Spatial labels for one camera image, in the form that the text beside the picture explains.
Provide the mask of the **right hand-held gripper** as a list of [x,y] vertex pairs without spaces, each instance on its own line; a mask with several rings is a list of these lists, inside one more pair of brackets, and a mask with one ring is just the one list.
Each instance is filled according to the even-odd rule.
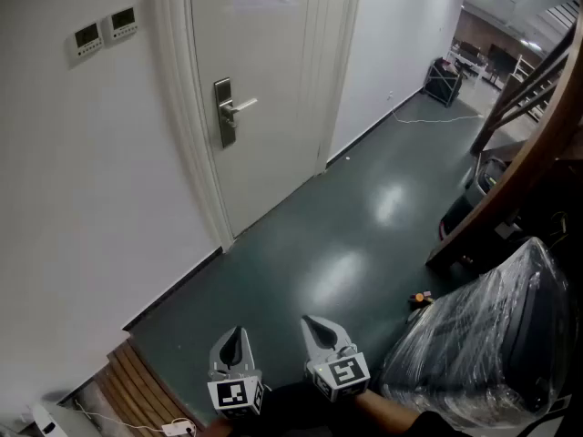
[[303,315],[300,325],[310,359],[306,374],[316,389],[328,401],[345,401],[364,393],[371,375],[363,353],[347,331],[331,320],[312,315]]

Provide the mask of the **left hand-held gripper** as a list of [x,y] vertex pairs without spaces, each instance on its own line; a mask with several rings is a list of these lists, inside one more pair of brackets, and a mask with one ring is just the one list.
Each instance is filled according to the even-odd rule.
[[255,370],[247,331],[233,327],[210,349],[208,388],[215,412],[227,420],[253,418],[261,414],[265,390],[262,372]]

